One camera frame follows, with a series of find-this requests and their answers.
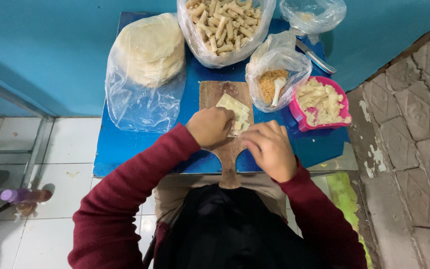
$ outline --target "stone wall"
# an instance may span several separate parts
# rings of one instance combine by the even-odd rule
[[[383,267],[430,269],[430,41],[348,99]]]

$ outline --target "hand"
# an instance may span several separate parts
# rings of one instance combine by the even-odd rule
[[[200,147],[207,147],[225,140],[233,122],[235,122],[233,110],[211,107],[195,113],[185,127]]]
[[[255,124],[238,137],[272,179],[281,183],[295,176],[298,167],[285,126],[275,120]]]

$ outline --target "knife handle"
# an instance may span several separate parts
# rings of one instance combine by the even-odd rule
[[[314,52],[307,51],[305,53],[317,66],[319,66],[323,71],[326,73],[332,75],[336,73],[336,68],[332,67],[331,65],[327,64],[325,61],[321,60]]]

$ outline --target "blue table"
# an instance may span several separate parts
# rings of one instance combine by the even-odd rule
[[[118,32],[127,24],[141,18],[150,17],[156,14],[122,12],[119,20]],[[281,33],[288,30],[290,25],[280,19],[273,19],[269,27],[269,34]],[[303,40],[307,46],[323,60],[324,49],[320,42],[316,45],[305,38]],[[245,82],[245,66],[249,58],[221,69],[210,69],[201,65],[193,56],[188,47],[185,48],[187,61],[187,82],[180,103],[180,113],[177,122],[186,124],[192,115],[199,110],[199,82],[204,80],[220,81],[242,81]],[[312,76],[327,76],[316,65],[313,67]],[[298,155],[304,167],[310,167],[321,162],[336,158],[343,154],[345,142],[349,142],[348,132],[345,127],[332,130],[313,130],[302,133],[298,129],[298,123],[291,115],[288,107],[275,113],[263,113],[253,107],[255,123],[276,120],[280,125],[285,125],[288,129],[293,152]],[[146,132],[131,132],[118,129],[109,118],[107,102],[104,104],[102,114],[102,125],[99,132],[96,159],[94,161],[93,176],[104,177],[130,159],[137,153],[151,146],[161,134]],[[178,165],[173,173],[187,174],[220,174],[220,161],[218,158],[205,150],[194,153],[186,162]],[[256,165],[253,156],[244,150],[238,155],[236,160],[237,172],[261,172]]]

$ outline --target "knife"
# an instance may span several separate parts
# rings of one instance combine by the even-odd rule
[[[330,75],[336,73],[336,68],[321,60],[321,58],[319,58],[310,48],[308,48],[307,45],[303,44],[301,40],[296,39],[296,46],[298,46],[303,52],[305,52],[305,55],[317,66],[319,66],[319,68],[321,68],[323,71]]]

